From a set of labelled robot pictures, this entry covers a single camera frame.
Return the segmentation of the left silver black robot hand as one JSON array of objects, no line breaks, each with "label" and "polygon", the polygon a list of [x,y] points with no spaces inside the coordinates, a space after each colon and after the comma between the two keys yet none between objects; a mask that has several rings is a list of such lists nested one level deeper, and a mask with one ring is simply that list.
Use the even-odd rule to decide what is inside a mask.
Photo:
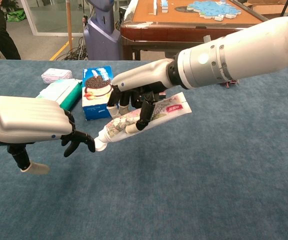
[{"label": "left silver black robot hand", "polygon": [[50,168],[28,157],[27,144],[61,140],[67,145],[64,156],[71,155],[80,143],[95,152],[94,139],[76,130],[73,115],[52,100],[34,97],[0,96],[0,146],[6,146],[24,173],[45,175]]}]

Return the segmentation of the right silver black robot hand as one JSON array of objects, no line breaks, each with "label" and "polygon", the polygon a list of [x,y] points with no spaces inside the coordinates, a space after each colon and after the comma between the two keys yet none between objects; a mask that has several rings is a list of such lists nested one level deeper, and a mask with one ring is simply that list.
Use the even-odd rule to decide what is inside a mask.
[{"label": "right silver black robot hand", "polygon": [[171,58],[157,60],[116,75],[111,81],[112,92],[107,107],[111,116],[117,114],[116,104],[126,106],[131,100],[141,103],[139,120],[125,127],[128,134],[142,131],[151,121],[159,93],[180,84],[175,61]]}]

